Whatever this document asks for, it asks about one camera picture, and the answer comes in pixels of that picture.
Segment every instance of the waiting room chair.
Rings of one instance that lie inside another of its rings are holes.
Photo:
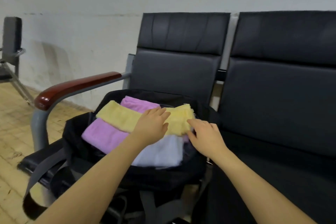
[[[33,106],[34,98],[19,80],[19,56],[26,52],[21,48],[22,20],[6,17],[3,23],[2,58],[0,59],[0,83],[10,82],[26,102]],[[13,72],[8,64],[15,67]]]
[[[240,13],[218,110],[226,145],[319,224],[336,220],[335,39],[336,12]],[[193,223],[255,223],[212,175]]]
[[[181,94],[209,104],[221,64],[229,13],[151,13],[141,22],[136,55],[129,54],[124,73],[108,72],[52,86],[35,99],[31,132],[35,153],[18,168],[31,174],[45,158],[61,149],[49,145],[46,121],[61,100],[124,80],[123,89]],[[46,188],[61,164],[40,180]]]

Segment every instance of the black bag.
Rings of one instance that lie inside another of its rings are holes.
[[[76,116],[66,122],[62,136],[64,148],[60,155],[66,158],[67,167],[60,168],[50,182],[50,188],[56,198],[105,156],[84,141],[81,135],[104,105],[111,100],[120,103],[125,96],[158,103],[162,107],[177,107],[187,103],[197,118],[220,125],[220,117],[216,111],[190,97],[145,90],[109,92],[95,112]],[[206,158],[196,150],[188,158],[184,158],[178,167],[155,169],[130,166],[107,213],[114,216],[118,223],[170,222],[184,215],[180,201],[184,186],[199,184],[200,179],[204,178],[205,170]]]

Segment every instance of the floor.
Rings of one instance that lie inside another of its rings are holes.
[[[47,130],[49,142],[61,138],[65,121],[86,112],[60,103],[51,112]],[[30,224],[22,210],[28,175],[16,165],[33,152],[30,119],[33,108],[15,91],[10,83],[0,84],[0,223]],[[32,197],[43,204],[41,185],[31,190]]]

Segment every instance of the chair backrest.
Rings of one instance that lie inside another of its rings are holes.
[[[336,12],[240,13],[224,128],[336,157]]]
[[[12,65],[17,65],[16,56],[21,49],[22,20],[18,17],[5,17],[2,34],[2,59]]]
[[[229,13],[144,14],[130,88],[181,94],[208,104],[229,19]]]

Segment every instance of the glossy armrest pad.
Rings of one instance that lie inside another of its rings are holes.
[[[53,105],[53,103],[55,103],[58,99],[64,97],[67,94],[74,93],[78,90],[82,90],[114,79],[118,79],[120,77],[121,74],[118,72],[108,72],[56,84],[42,91],[35,98],[35,107],[40,110],[47,111]]]

